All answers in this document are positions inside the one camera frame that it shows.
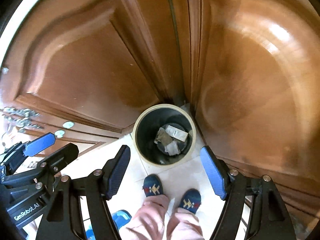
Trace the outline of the white wrapper trash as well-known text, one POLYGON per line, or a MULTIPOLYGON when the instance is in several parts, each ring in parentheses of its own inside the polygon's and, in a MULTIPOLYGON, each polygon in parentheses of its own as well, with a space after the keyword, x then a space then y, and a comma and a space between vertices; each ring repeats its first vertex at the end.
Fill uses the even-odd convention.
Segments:
POLYGON ((180 154, 178 143, 175 140, 173 140, 171 143, 165 146, 164 149, 165 149, 165 152, 170 156, 175 156, 180 154))

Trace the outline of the silver foil packet trash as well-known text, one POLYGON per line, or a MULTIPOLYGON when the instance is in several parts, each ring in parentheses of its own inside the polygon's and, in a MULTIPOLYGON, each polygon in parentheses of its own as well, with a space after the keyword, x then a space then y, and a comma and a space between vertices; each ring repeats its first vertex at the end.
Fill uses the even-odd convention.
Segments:
POLYGON ((188 133, 179 129, 179 128, 176 128, 174 126, 171 126, 171 125, 168 125, 166 128, 165 128, 165 132, 171 136, 172 138, 176 139, 176 140, 179 140, 179 141, 182 141, 182 142, 185 142, 187 137, 188 137, 188 133))

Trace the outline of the grey crumpled paper trash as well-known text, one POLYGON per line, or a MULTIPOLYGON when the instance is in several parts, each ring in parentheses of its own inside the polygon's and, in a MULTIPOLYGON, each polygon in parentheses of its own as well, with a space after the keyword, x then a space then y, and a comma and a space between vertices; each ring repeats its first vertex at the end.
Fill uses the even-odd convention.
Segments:
POLYGON ((156 134, 154 143, 156 144, 161 143, 165 147, 172 141, 173 141, 172 137, 168 135, 168 133, 165 131, 163 127, 160 127, 156 134))

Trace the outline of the cream round trash bin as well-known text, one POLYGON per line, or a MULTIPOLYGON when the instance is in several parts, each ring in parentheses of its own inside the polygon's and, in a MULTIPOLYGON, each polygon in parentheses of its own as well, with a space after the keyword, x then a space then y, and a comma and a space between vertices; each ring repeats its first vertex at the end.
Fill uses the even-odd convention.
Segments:
POLYGON ((172 166, 192 154, 196 127, 190 115, 170 104, 145 110, 133 128, 133 142, 140 157, 155 166, 172 166))

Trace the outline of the right blue patterned slipper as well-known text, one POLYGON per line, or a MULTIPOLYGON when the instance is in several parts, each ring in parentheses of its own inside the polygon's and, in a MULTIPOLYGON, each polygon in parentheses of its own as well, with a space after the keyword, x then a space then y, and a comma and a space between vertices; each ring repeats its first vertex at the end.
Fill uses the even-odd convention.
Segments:
POLYGON ((197 189, 189 189, 181 198, 179 208, 183 208, 196 214, 201 205, 201 195, 197 189))

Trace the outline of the blue patterned slipper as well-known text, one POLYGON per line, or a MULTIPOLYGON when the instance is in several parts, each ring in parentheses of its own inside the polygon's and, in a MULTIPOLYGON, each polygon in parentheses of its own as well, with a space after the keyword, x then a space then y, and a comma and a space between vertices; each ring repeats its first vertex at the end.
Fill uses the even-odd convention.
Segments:
POLYGON ((143 190, 146 197, 164 194, 160 178, 156 174, 148 175, 143 182, 143 190))
POLYGON ((189 189, 181 198, 179 208, 183 208, 196 214, 201 205, 201 195, 197 189, 189 189))

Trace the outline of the right pink trouser leg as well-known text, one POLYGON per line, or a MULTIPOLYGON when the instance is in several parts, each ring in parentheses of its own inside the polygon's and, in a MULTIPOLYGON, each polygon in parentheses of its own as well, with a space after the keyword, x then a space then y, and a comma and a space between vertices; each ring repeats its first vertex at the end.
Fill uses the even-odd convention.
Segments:
POLYGON ((167 239, 204 239, 199 219, 192 212, 178 207, 167 224, 167 239))

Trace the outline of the pink trouser leg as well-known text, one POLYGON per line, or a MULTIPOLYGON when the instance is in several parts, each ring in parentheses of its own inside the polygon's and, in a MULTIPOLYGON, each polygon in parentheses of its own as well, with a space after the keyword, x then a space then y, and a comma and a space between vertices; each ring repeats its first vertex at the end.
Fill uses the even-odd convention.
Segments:
POLYGON ((166 195, 146 197, 129 223, 119 230, 121 239, 162 239, 169 206, 166 195))
POLYGON ((192 212, 178 207, 167 224, 167 239, 204 239, 199 219, 192 212))

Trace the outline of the left pink trouser leg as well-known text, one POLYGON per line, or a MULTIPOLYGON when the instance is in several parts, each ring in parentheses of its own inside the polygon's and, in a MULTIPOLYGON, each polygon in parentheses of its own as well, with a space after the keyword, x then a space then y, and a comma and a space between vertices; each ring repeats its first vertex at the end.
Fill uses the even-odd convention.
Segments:
POLYGON ((129 223, 119 230, 121 239, 162 239, 169 206, 166 195, 146 197, 129 223))

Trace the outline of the left blue patterned slipper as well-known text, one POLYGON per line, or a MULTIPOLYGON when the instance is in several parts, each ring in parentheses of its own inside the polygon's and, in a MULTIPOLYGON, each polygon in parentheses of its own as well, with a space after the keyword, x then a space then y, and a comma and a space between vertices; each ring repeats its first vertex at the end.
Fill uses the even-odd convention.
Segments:
POLYGON ((143 182, 143 190, 146 197, 164 194, 160 178, 156 174, 148 175, 143 182))

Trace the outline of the left wooden cabinet door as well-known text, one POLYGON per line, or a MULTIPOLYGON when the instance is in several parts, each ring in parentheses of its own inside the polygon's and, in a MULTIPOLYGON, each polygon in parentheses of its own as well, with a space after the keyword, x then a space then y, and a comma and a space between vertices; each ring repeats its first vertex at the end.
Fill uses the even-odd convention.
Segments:
POLYGON ((185 101, 172 0, 1 0, 1 109, 29 108, 82 151, 132 131, 147 108, 185 101))

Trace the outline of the wooden cabinet door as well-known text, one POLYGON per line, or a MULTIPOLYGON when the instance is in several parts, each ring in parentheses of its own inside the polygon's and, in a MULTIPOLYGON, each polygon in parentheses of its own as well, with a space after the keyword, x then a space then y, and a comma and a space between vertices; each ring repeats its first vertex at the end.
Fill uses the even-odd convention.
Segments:
POLYGON ((185 101, 172 0, 1 0, 1 109, 29 108, 82 151, 132 131, 147 108, 185 101))
POLYGON ((188 0, 191 102, 227 164, 319 221, 319 14, 308 0, 188 0))

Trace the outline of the right wooden cabinet door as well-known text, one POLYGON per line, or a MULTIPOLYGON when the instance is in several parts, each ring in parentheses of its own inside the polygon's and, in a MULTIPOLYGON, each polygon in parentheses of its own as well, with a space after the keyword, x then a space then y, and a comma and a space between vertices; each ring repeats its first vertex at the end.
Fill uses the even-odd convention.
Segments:
POLYGON ((319 14, 308 0, 188 0, 191 102, 227 164, 319 221, 319 14))

